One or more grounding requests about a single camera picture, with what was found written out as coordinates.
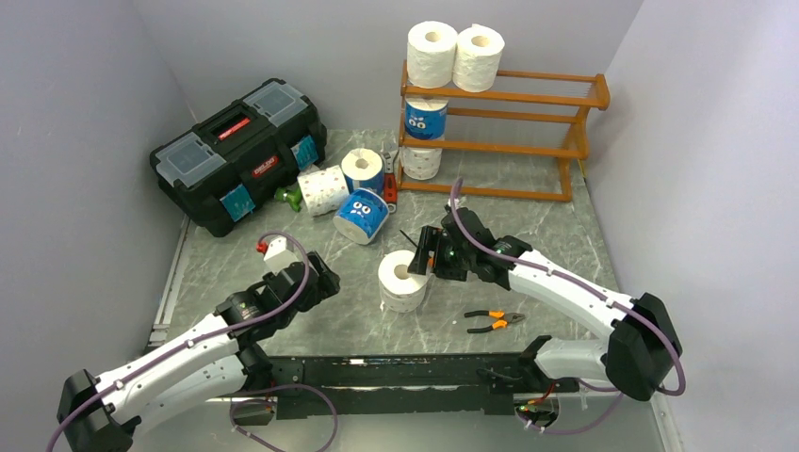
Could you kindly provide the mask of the blue paper roll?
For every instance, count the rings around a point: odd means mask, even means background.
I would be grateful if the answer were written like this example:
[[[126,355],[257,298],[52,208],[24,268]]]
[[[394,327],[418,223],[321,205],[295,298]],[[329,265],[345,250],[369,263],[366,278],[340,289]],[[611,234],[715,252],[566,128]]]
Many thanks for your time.
[[[406,96],[404,129],[413,138],[432,140],[445,134],[448,98]]]

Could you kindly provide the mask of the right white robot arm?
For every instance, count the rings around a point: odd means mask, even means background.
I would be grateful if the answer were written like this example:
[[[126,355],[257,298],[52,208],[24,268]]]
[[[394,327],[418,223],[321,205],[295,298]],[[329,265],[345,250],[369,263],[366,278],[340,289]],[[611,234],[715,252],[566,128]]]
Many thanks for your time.
[[[605,390],[639,401],[686,390],[682,345],[660,298],[650,293],[635,298],[590,282],[515,236],[495,237],[468,208],[449,209],[438,226],[421,229],[408,269],[460,282],[473,274],[546,303],[593,335],[591,340],[540,335],[530,343],[518,369],[532,391],[561,379],[602,381]]]

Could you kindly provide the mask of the white paper towel roll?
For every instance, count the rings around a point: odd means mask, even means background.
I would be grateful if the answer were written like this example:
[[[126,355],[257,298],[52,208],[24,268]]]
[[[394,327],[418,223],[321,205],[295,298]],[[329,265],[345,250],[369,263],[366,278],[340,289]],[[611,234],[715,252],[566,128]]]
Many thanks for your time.
[[[428,275],[410,272],[415,254],[396,250],[385,255],[378,267],[381,309],[411,313],[423,302],[429,284]]]
[[[417,87],[437,89],[451,81],[458,32],[449,24],[425,21],[407,36],[408,80]]]
[[[452,82],[467,92],[483,92],[496,80],[505,40],[494,29],[473,24],[457,38]]]

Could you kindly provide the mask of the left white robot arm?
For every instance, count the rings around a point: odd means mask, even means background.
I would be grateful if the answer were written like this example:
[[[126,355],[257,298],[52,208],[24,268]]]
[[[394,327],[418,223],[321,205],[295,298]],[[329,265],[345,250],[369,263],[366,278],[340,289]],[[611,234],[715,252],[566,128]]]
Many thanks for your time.
[[[127,451],[136,433],[209,398],[256,396],[275,383],[260,342],[340,290],[314,251],[226,298],[167,344],[99,376],[63,385],[54,436],[73,451]]]

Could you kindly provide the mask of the white roll with red print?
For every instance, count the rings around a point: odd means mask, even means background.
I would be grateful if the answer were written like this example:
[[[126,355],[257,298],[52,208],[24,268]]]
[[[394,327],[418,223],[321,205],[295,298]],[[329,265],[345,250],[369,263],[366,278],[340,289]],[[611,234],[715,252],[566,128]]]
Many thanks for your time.
[[[403,171],[416,180],[429,180],[440,169],[443,150],[440,148],[402,148],[399,151]]]

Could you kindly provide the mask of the orange wooden shelf rack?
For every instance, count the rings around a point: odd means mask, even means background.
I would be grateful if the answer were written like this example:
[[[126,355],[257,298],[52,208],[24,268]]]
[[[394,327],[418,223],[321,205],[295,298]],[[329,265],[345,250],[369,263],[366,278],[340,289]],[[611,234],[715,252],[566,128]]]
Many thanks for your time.
[[[605,75],[500,70],[497,80],[499,83],[524,81],[532,87],[528,91],[497,88],[483,92],[468,92],[454,86],[424,89],[413,84],[409,71],[403,69],[400,79],[403,100],[410,97],[443,99],[449,105],[445,134],[436,139],[411,135],[409,127],[416,117],[405,106],[399,146],[548,158],[557,176],[555,190],[464,186],[462,191],[483,197],[570,202],[573,198],[571,166],[582,164],[590,154],[589,114],[594,110],[605,111],[611,104]]]

